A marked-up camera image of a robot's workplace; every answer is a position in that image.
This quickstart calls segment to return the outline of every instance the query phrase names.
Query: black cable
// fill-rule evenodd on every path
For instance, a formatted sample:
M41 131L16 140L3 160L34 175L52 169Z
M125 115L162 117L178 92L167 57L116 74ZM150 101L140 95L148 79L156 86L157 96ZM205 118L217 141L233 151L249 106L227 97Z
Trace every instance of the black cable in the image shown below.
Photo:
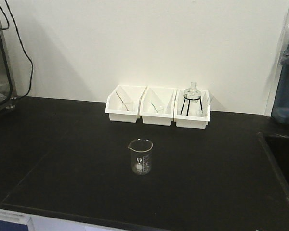
M20 38L20 34L19 34L19 31L18 31L17 23L16 23L16 21L15 21L15 19L14 19L14 16L13 16L12 12L11 12L10 6L9 6L7 0L4 0L4 1L5 1L5 4L6 4L8 10L9 10L9 13L10 13L10 15L11 15L11 18L12 18L12 20L13 20L13 23L14 23L14 26L15 26L15 29L16 29L16 32L17 32L17 36L18 36L18 40L19 40L19 42L20 42L21 48L23 49L23 52L24 52L25 56L27 57L27 59L28 59L28 60L30 61L30 63L31 63L31 74L30 74L29 89L28 89L28 91L27 91L26 94L24 94L23 96L20 96L20 97L16 98L17 100L19 100L19 99L22 99L22 98L26 97L26 96L30 93L30 91L31 91L31 85L32 85L32 77L33 77L34 66L33 66L33 62L32 62L32 60L31 60L31 58L29 57L29 55L27 54L27 52L26 52L26 50L25 50L25 48L24 48L23 42L22 42L22 40L21 40L21 38Z
M7 26L6 28L0 28L0 31L3 31L3 30L7 30L7 29L10 28L10 22L9 22L9 19L8 19L8 17L6 16L4 10L2 9L1 5L0 5L0 10L1 10L1 12L3 13L3 15L4 15L4 17L5 17L5 20L6 20L7 24L8 24L8 26Z

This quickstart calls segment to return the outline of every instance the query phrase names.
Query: sink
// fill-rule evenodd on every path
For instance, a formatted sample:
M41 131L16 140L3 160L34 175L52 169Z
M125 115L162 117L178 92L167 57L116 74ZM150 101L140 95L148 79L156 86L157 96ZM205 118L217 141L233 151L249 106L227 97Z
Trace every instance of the sink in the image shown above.
M262 132L259 136L289 202L289 136Z

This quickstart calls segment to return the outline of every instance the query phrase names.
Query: glass beaker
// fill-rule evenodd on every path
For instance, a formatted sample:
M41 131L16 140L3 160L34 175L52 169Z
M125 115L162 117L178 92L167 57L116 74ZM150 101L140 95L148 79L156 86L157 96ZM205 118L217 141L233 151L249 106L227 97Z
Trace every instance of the glass beaker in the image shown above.
M135 139L130 142L131 169L138 175L150 172L152 168L153 143L148 139Z

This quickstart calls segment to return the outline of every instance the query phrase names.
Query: white wall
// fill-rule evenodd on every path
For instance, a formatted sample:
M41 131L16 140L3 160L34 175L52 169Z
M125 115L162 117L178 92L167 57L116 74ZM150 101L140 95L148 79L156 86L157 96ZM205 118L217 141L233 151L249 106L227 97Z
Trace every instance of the white wall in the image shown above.
M105 102L117 84L198 88L264 114L289 0L8 0L34 60L32 96ZM19 93L30 66L5 32Z

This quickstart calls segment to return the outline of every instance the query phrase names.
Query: white plastic bin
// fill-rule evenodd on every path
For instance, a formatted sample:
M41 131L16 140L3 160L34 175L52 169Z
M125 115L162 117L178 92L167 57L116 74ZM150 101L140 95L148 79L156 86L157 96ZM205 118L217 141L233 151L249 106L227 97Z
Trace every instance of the white plastic bin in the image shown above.
M184 108L181 114L182 105L184 102L183 98L184 89L177 90L177 96L175 99L174 107L174 121L176 122L177 127L183 128L198 128L205 129L206 125L210 121L210 97L207 90L200 90L201 92L201 102L202 102L202 111L200 107L200 100L197 103L191 101L189 106L189 112L187 114L188 101L185 101Z
M136 123L141 96L146 87L118 85L108 96L106 113L112 121Z
M176 92L175 88L149 86L140 104L143 123L169 126L173 121Z

